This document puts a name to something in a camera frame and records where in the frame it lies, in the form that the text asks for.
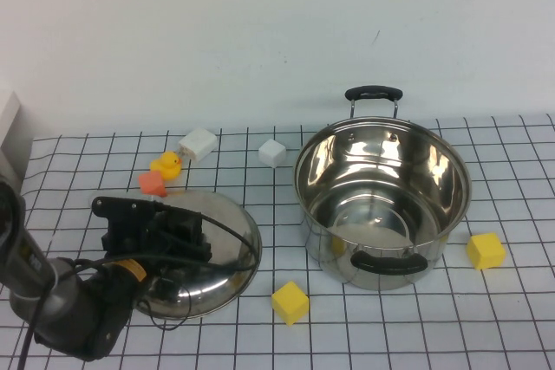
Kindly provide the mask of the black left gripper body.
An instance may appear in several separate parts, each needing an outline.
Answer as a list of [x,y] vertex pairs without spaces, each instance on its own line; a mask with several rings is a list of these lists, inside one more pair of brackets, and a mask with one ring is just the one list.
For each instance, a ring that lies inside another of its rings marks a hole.
[[190,257],[193,237],[176,237],[171,232],[172,211],[178,210],[141,211],[141,251],[144,254],[194,260]]

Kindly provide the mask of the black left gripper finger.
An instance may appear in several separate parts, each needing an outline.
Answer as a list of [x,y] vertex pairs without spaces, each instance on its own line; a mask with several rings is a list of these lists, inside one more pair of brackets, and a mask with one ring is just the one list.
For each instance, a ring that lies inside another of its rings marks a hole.
[[210,262],[212,259],[212,246],[207,242],[205,236],[200,236],[194,243],[191,243],[190,257],[203,263]]
[[202,218],[195,212],[171,212],[171,232],[176,237],[201,237]]

